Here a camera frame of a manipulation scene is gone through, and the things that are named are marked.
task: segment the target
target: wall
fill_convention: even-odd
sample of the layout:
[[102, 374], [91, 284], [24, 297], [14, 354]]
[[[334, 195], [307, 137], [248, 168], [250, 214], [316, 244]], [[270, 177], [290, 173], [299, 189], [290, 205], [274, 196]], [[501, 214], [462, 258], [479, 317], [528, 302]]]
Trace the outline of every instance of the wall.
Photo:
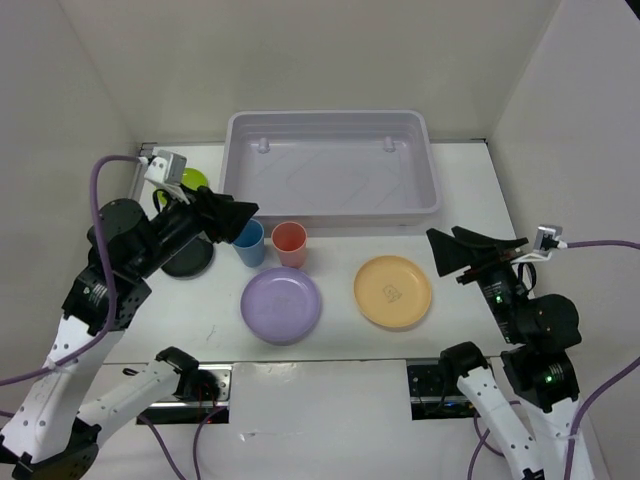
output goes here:
[[239, 110], [412, 108], [484, 137], [558, 0], [61, 0], [138, 140]]
[[[86, 262], [93, 163], [135, 150], [57, 2], [0, 2], [0, 62], [0, 377], [7, 378], [42, 364]], [[126, 194], [131, 174], [106, 168], [102, 200]], [[0, 408], [17, 408], [28, 387], [0, 389]]]
[[[516, 232], [564, 226], [569, 241], [640, 241], [640, 21], [624, 0], [563, 0], [489, 147]], [[638, 252], [571, 251], [538, 269], [540, 292], [581, 312], [571, 350], [588, 394], [640, 349]], [[617, 480], [640, 471], [638, 374], [606, 393], [592, 419]]]

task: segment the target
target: yellow plate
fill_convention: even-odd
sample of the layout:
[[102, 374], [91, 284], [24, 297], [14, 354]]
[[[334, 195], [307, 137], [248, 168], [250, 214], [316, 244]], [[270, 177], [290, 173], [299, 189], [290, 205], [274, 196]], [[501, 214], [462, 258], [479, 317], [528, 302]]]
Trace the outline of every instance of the yellow plate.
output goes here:
[[353, 282], [353, 293], [362, 314], [386, 328], [414, 325], [431, 304], [431, 284], [423, 271], [391, 255], [365, 263]]

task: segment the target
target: pink cup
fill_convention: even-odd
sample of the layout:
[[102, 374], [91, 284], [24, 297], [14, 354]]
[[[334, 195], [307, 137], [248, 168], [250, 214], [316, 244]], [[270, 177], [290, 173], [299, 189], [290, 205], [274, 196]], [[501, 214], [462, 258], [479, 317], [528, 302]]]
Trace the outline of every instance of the pink cup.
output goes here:
[[285, 267], [300, 268], [307, 259], [307, 231], [296, 222], [284, 222], [271, 233], [280, 263]]

